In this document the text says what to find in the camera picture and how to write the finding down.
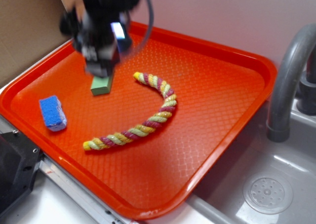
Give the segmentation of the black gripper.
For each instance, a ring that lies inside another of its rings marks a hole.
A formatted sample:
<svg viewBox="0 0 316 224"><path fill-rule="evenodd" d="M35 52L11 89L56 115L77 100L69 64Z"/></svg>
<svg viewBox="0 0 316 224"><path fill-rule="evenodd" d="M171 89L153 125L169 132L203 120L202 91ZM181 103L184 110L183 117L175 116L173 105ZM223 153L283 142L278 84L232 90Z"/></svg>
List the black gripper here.
<svg viewBox="0 0 316 224"><path fill-rule="evenodd" d="M97 77L110 77L121 55L131 52L132 39L120 15L127 14L139 0L82 0L84 14L77 15L76 3L61 17L60 31L71 36L74 48L86 61L86 70Z"/></svg>

